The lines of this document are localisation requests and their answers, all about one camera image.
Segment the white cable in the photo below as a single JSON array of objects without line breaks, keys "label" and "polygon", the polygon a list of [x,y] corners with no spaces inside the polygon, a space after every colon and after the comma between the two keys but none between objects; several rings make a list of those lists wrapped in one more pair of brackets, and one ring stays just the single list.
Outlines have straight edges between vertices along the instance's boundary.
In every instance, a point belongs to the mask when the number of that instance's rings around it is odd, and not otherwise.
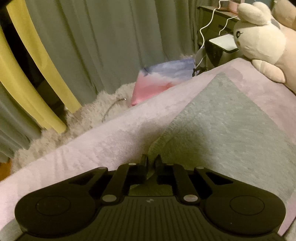
[{"label": "white cable", "polygon": [[196,67],[198,67],[200,65],[200,63],[202,62],[202,60],[204,59],[205,56],[202,57],[201,61],[198,63],[198,65]]},{"label": "white cable", "polygon": [[229,20],[229,19],[232,19],[232,18],[228,18],[228,19],[226,20],[226,24],[225,24],[224,28],[222,28],[222,29],[220,30],[219,35],[220,35],[220,33],[226,28],[227,23],[228,23],[228,20]]},{"label": "white cable", "polygon": [[[203,36],[203,34],[202,34],[202,30],[203,30],[204,28],[208,27],[208,26],[211,24],[211,22],[213,21],[213,18],[214,18],[214,13],[215,13],[215,11],[221,8],[221,2],[222,2],[222,1],[230,1],[230,0],[219,0],[219,7],[218,7],[218,8],[215,8],[215,9],[213,10],[211,21],[210,21],[206,26],[204,26],[204,27],[202,27],[202,28],[200,29],[200,34],[201,34],[201,36],[202,36],[202,46],[200,47],[200,49],[203,48],[203,46],[204,46],[204,44],[205,44],[205,38],[204,38],[204,36]],[[203,59],[204,59],[204,57],[201,59],[201,61],[199,62],[199,64],[196,66],[196,68],[201,64],[201,62],[202,62]]]}]

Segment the white plush bunny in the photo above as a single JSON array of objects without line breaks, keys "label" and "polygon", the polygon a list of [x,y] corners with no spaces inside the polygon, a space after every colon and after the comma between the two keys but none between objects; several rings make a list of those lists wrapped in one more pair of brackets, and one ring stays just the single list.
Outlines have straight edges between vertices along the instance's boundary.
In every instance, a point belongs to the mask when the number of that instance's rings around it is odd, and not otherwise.
[{"label": "white plush bunny", "polygon": [[241,52],[267,78],[296,93],[296,31],[276,21],[262,2],[241,3],[238,16],[234,40]]}]

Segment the plush toy eye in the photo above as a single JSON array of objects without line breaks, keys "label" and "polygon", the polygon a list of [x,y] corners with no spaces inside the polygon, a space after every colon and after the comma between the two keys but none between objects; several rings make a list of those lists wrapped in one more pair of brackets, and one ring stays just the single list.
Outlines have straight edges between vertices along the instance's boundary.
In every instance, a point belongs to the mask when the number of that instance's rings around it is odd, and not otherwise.
[{"label": "plush toy eye", "polygon": [[237,33],[236,33],[236,37],[237,37],[237,39],[240,37],[241,34],[242,34],[242,33],[241,33],[240,31],[237,31]]}]

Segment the plush toy ear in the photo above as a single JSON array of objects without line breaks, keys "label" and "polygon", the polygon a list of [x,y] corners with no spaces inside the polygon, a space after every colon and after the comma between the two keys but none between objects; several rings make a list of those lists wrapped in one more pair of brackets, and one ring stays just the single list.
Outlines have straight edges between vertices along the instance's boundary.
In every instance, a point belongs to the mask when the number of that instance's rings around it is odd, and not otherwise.
[{"label": "plush toy ear", "polygon": [[260,9],[263,14],[265,15],[265,17],[268,19],[268,20],[271,20],[272,18],[272,15],[271,15],[271,10],[269,9],[269,7],[265,4],[265,3],[262,3],[262,2],[254,2],[253,3],[253,6]]},{"label": "plush toy ear", "polygon": [[237,9],[238,17],[249,23],[256,25],[267,25],[270,21],[270,18],[268,18],[259,8],[251,4],[241,3]]}]

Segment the black cable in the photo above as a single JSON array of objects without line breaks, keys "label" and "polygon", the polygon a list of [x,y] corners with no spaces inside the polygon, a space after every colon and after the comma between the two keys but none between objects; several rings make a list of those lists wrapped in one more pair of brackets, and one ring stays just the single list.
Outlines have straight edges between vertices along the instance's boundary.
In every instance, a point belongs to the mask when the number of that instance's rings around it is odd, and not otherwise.
[{"label": "black cable", "polygon": [[108,110],[106,111],[106,113],[104,114],[103,118],[102,118],[102,123],[105,122],[105,118],[106,116],[108,115],[109,111],[111,110],[111,108],[119,101],[122,101],[122,100],[126,100],[126,98],[122,98],[122,99],[117,99],[109,108]]}]

